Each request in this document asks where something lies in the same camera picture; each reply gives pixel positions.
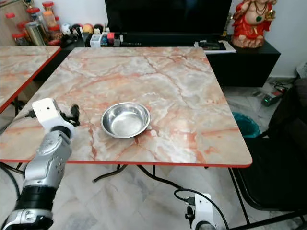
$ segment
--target white box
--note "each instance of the white box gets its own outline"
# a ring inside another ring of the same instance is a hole
[[[101,34],[93,34],[90,40],[91,47],[100,47],[102,35]]]

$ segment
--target marble table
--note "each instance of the marble table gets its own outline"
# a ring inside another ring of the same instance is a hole
[[[0,46],[0,113],[59,51],[59,46]]]
[[[201,48],[75,48],[36,92],[67,112],[80,107],[70,163],[248,167],[250,153]],[[100,127],[102,113],[120,102],[146,106],[151,122],[134,138]],[[0,136],[0,161],[28,162],[44,130],[37,119],[13,122]]]

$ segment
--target television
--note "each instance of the television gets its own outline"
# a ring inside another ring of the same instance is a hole
[[[232,0],[105,0],[112,32],[221,35]]]

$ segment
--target red statue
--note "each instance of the red statue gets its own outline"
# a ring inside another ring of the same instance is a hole
[[[276,12],[272,9],[277,0],[244,0],[236,6],[233,16],[235,34],[233,44],[256,48],[264,43],[264,31],[270,30]]]

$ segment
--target tiled floor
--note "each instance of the tiled floor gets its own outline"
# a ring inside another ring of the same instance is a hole
[[[263,107],[260,97],[251,95],[256,89],[224,88],[231,109],[252,117],[263,131],[277,105]],[[96,176],[115,169],[114,165],[68,164],[65,176],[54,200],[53,230],[188,230],[184,214],[187,206],[175,199],[174,188],[154,181],[137,167],[128,166],[122,173],[95,184]],[[239,200],[228,169],[203,167],[159,166],[157,176],[183,187],[211,194],[223,211],[230,227],[245,224]],[[16,175],[22,186],[22,177]],[[0,222],[12,210],[15,193],[9,178],[0,172]],[[278,212],[258,211],[246,204],[251,221],[279,215]],[[218,229],[223,222],[214,210]],[[258,230],[290,230],[301,224],[300,219],[283,221]]]

